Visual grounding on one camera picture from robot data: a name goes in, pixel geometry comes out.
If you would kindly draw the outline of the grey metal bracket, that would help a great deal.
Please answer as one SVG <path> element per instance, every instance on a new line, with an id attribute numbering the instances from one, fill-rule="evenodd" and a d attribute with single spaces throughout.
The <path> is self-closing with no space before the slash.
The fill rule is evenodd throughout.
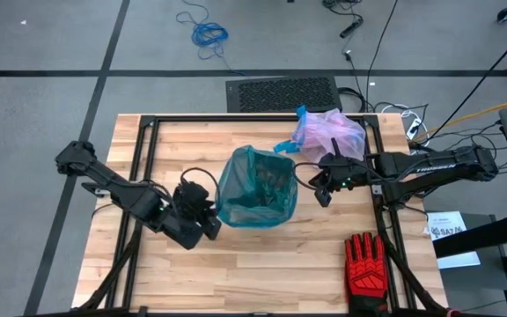
<path id="1" fill-rule="evenodd" d="M 103 198 L 107 195 L 110 195 L 110 191 L 104 186 L 99 185 L 98 183 L 83 182 L 82 187 L 98 198 Z"/>

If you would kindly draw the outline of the teal plastic trash bag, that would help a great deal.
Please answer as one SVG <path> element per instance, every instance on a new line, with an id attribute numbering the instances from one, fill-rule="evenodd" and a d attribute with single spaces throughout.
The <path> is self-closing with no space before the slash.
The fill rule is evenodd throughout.
<path id="1" fill-rule="evenodd" d="M 289 221 L 296 209 L 295 162 L 251 145 L 236 149 L 218 182 L 218 216 L 235 228 L 269 228 Z"/>

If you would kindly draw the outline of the red work glove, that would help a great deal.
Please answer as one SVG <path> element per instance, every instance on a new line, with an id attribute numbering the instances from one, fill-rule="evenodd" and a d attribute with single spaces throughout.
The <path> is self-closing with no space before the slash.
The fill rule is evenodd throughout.
<path id="1" fill-rule="evenodd" d="M 345 288 L 350 317 L 389 317 L 388 278 L 382 239 L 370 232 L 345 240 Z"/>

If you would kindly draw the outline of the black aluminium rig frame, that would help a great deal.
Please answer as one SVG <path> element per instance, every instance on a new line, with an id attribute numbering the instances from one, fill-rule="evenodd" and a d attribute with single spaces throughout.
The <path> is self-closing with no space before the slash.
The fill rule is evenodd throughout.
<path id="1" fill-rule="evenodd" d="M 151 179 L 174 189 L 186 178 L 213 190 L 237 148 L 271 150 L 296 125 L 293 114 L 120 114 L 106 163 L 133 181 Z M 326 208 L 301 188 L 287 223 L 260 230 L 223 226 L 215 240 L 202 239 L 190 250 L 143 228 L 135 256 L 103 306 L 343 317 L 343 241 L 375 229 L 368 188 L 336 193 Z"/>

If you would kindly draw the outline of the black beam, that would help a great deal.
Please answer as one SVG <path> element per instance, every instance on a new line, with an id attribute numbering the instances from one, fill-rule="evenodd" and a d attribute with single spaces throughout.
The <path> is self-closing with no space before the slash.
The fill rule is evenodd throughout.
<path id="1" fill-rule="evenodd" d="M 437 258 L 507 243 L 507 218 L 455 233 L 433 242 Z"/>

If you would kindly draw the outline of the white printed paper sign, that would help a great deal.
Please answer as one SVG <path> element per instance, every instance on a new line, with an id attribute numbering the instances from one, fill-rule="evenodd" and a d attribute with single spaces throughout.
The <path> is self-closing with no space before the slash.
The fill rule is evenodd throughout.
<path id="1" fill-rule="evenodd" d="M 428 225 L 423 232 L 430 236 L 431 241 L 440 240 L 455 233 L 467 230 L 459 211 L 431 212 L 427 216 Z M 481 261 L 475 251 L 437 258 L 439 269 L 456 269 L 479 266 Z"/>

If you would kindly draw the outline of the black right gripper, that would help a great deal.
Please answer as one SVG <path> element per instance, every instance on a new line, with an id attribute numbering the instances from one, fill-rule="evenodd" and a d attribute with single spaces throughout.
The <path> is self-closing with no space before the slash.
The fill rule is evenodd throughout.
<path id="1" fill-rule="evenodd" d="M 356 186 L 356 163 L 352 158 L 328 153 L 320 160 L 320 172 L 309 180 L 309 184 L 328 192 L 342 188 L 352 190 Z"/>

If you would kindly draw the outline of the black perforated floor mat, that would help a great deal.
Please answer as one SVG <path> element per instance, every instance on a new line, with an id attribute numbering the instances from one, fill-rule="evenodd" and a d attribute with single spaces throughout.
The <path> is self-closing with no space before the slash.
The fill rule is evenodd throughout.
<path id="1" fill-rule="evenodd" d="M 342 110 L 333 77 L 273 77 L 225 83 L 228 113 L 295 113 Z"/>

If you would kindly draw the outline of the white bag with blue drawstring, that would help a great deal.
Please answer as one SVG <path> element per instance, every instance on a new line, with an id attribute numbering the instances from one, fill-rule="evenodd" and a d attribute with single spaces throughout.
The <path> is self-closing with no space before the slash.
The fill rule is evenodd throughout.
<path id="1" fill-rule="evenodd" d="M 308 161 L 319 163 L 334 153 L 332 139 L 342 156 L 362 160 L 365 153 L 365 129 L 350 120 L 338 108 L 324 113 L 308 112 L 306 106 L 296 111 L 298 125 L 292 137 L 274 146 L 274 152 L 300 153 Z"/>

